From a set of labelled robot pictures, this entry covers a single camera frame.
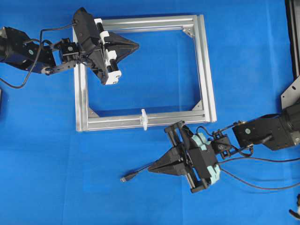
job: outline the black cable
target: black cable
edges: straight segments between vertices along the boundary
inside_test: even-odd
[[[228,172],[227,170],[224,170],[222,168],[220,168],[220,170],[223,171],[223,172],[225,172],[225,173],[227,173],[229,176],[232,176],[233,178],[237,179],[238,181],[240,181],[240,182],[242,182],[242,183],[250,186],[250,187],[261,189],[261,190],[279,191],[279,190],[286,190],[286,189],[294,188],[294,187],[297,187],[297,186],[300,185],[300,182],[299,182],[299,183],[296,183],[296,184],[293,184],[293,185],[290,185],[290,186],[286,186],[286,187],[272,187],[272,188],[260,187],[260,186],[256,186],[256,185],[250,184],[247,181],[242,180],[241,178],[238,178],[237,176],[233,175],[232,173]]]
[[[6,82],[5,80],[3,80],[2,78],[0,78],[0,81],[2,81],[3,83],[5,83],[7,86],[11,87],[11,88],[15,88],[15,89],[20,89],[22,87],[24,87],[24,85],[26,84],[26,82],[28,81],[28,78],[33,70],[33,68],[36,66],[36,63],[38,61],[38,58],[39,58],[39,55],[41,53],[41,50],[42,50],[42,47],[43,47],[43,42],[42,42],[42,37],[43,37],[43,32],[45,31],[52,31],[52,30],[63,30],[63,29],[66,29],[66,28],[69,28],[71,26],[75,25],[75,23],[72,23],[72,24],[69,24],[67,26],[64,26],[64,27],[59,27],[59,28],[51,28],[51,29],[43,29],[41,30],[40,32],[40,35],[39,35],[39,46],[38,46],[38,50],[37,50],[37,55],[36,55],[36,58],[34,59],[34,62],[28,72],[28,74],[26,75],[23,83],[20,85],[20,86],[13,86],[11,85],[10,83]]]
[[[287,159],[287,160],[273,160],[273,159],[267,159],[267,158],[255,158],[255,157],[238,157],[238,158],[231,158],[228,160],[224,160],[222,162],[218,162],[218,165],[228,163],[230,161],[240,160],[240,159],[251,159],[251,160],[257,160],[257,161],[265,161],[265,162],[271,162],[271,163],[287,163],[287,162],[294,162],[300,160],[300,158],[293,158],[293,159]]]
[[[208,135],[208,136],[211,136],[211,137],[213,137],[213,135],[211,135],[209,132],[208,132],[208,130],[205,128],[205,127],[203,127],[203,126],[199,126],[199,127],[197,127],[197,129],[196,129],[196,133],[198,133],[198,130],[199,130],[199,128],[202,128],[205,132],[206,132],[206,134]]]
[[[253,147],[251,146],[251,147],[249,148],[249,150],[250,150],[250,153],[249,153],[249,154],[248,154],[248,153],[244,153],[244,152],[242,152],[242,151],[239,151],[239,154],[240,154],[241,156],[245,157],[245,158],[249,158],[250,156],[253,155]]]
[[[130,172],[130,173],[126,174],[125,176],[121,177],[120,181],[121,181],[121,182],[126,182],[126,181],[131,180],[131,179],[134,178],[139,172],[141,172],[141,171],[143,171],[144,169],[150,167],[153,163],[154,163],[154,162],[149,163],[149,164],[147,164],[146,166],[142,167],[142,168],[139,169],[139,170],[136,170],[136,171],[134,171],[134,172]]]

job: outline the white object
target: white object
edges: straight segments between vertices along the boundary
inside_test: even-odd
[[[115,60],[117,58],[117,53],[115,50],[113,51],[108,51],[107,49],[104,52],[104,57],[105,57],[105,64],[106,67],[111,65],[111,60]]]
[[[107,30],[102,31],[102,32],[100,33],[100,39],[101,39],[102,44],[105,44],[105,41],[104,41],[104,38],[105,38],[105,37],[109,37],[109,33],[108,33]]]
[[[108,79],[107,79],[105,85],[117,83],[121,76],[122,76],[122,73],[119,70],[108,73]]]
[[[147,130],[148,127],[148,116],[146,114],[145,109],[142,109],[142,116],[140,116],[141,125],[144,127],[144,131]]]

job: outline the rectangular frame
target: rectangular frame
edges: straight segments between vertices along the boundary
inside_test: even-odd
[[[107,31],[117,33],[182,30],[193,38],[200,86],[200,102],[191,111],[147,114],[148,126],[170,125],[180,120],[185,121],[185,123],[217,121],[203,15],[103,20],[103,27]],[[77,42],[74,30],[73,39]],[[100,117],[90,109],[85,65],[79,64],[74,68],[74,84],[77,131],[143,127],[141,115]]]

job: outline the screw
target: screw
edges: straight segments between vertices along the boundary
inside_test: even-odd
[[[246,128],[246,129],[245,129],[245,133],[246,133],[247,135],[249,135],[249,134],[251,133],[251,130],[250,130],[249,128]]]
[[[218,145],[218,148],[219,148],[220,150],[223,150],[223,149],[224,149],[224,146],[223,146],[222,144],[219,144],[219,145]]]

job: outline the blue tablecloth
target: blue tablecloth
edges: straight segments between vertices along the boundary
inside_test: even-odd
[[[81,6],[95,17],[203,14],[217,107],[210,131],[237,120],[280,112],[279,95],[293,81],[283,0],[115,0],[0,2],[0,25],[37,38],[43,28],[71,22]],[[71,30],[49,32],[53,42]],[[90,105],[107,115],[185,110],[199,99],[191,39],[179,31],[126,34],[141,48],[120,63],[123,76],[111,87],[89,73]],[[0,77],[25,76],[0,65]],[[170,143],[163,127],[75,131],[73,71],[32,74],[21,90],[0,83],[0,224],[296,224],[295,188],[268,192],[226,174],[208,190],[191,194],[184,177],[143,172],[120,177],[163,155]],[[231,130],[228,131],[237,144]],[[299,147],[272,152],[255,146],[255,157],[295,158]],[[232,162],[232,173],[265,187],[300,179],[299,163]]]

